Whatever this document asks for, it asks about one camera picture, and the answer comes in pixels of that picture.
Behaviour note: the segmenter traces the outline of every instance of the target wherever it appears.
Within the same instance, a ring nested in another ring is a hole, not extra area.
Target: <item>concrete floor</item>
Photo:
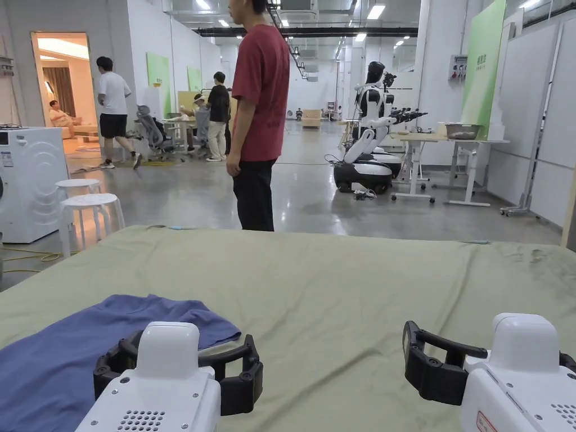
[[[417,240],[511,241],[558,244],[557,227],[534,217],[505,218],[499,208],[504,203],[490,195],[477,194],[477,200],[492,207],[465,207],[442,204],[448,197],[462,199],[461,191],[434,191],[435,205],[427,200],[402,199],[392,202],[390,195],[373,201],[355,201],[351,194],[336,190],[332,168],[324,155],[339,156],[336,149],[342,127],[323,124],[320,131],[304,130],[299,123],[288,122],[283,155],[274,167],[272,193],[274,219],[278,231],[329,233],[345,236],[368,236]],[[82,166],[96,166],[93,155],[86,159],[69,158],[72,171]],[[187,160],[170,167],[146,167],[138,170],[117,168],[93,171],[74,177],[101,180],[104,192],[116,194],[122,203],[127,225],[168,225],[195,228],[239,229],[232,181],[224,163],[210,164]],[[447,173],[434,173],[433,181],[447,181]],[[395,188],[405,191],[406,186]],[[94,244],[92,212],[85,214],[87,241]],[[35,251],[60,252],[58,234],[54,233],[31,245],[5,245]],[[22,256],[6,251],[5,259]],[[5,270],[42,270],[52,263],[39,259],[5,263]],[[5,273],[0,291],[31,272]]]

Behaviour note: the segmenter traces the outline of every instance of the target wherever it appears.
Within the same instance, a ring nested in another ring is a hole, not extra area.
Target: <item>white partition board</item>
[[[574,170],[563,166],[538,162],[530,211],[564,226]]]
[[[532,157],[541,126],[543,101],[548,90],[556,48],[557,26],[550,25],[508,42],[500,107],[506,127],[506,145],[492,148]]]
[[[565,22],[538,159],[576,165],[576,18]]]
[[[529,168],[529,159],[493,149],[488,165],[488,192],[518,205],[524,192]]]

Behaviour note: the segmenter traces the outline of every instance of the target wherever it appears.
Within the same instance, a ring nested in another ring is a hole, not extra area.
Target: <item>wheel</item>
[[[375,193],[376,195],[383,195],[383,194],[385,194],[386,191],[388,190],[388,185],[382,183],[382,184],[379,184],[379,185],[374,186],[373,190],[374,190],[374,193]]]
[[[350,192],[352,192],[352,184],[347,183],[345,181],[339,181],[338,183],[336,183],[336,187],[343,194],[349,194]]]

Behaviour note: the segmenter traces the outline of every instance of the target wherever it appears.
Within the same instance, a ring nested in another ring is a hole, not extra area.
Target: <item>bed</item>
[[[264,392],[221,431],[460,431],[403,378],[406,320],[490,347],[496,314],[538,313],[576,354],[567,249],[143,226],[0,294],[0,347],[115,293],[201,300],[254,335]]]

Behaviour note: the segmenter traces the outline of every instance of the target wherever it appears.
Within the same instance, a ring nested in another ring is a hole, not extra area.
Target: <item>beige pants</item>
[[[214,159],[224,159],[226,153],[226,123],[210,122],[208,125],[208,145]]]

